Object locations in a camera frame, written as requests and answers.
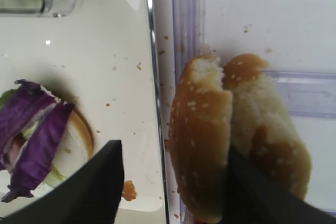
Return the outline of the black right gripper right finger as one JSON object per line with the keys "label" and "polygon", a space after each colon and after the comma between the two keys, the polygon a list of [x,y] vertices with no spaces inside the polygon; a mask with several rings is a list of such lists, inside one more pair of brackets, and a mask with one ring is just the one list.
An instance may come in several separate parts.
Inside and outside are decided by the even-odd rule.
{"label": "black right gripper right finger", "polygon": [[231,147],[222,223],[335,223],[260,173]]}

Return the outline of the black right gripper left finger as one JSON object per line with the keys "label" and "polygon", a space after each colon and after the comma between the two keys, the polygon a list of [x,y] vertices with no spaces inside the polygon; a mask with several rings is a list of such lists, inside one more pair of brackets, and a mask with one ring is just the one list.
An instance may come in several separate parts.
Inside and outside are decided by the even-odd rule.
{"label": "black right gripper left finger", "polygon": [[108,141],[67,181],[1,223],[114,223],[123,183],[122,143]]}

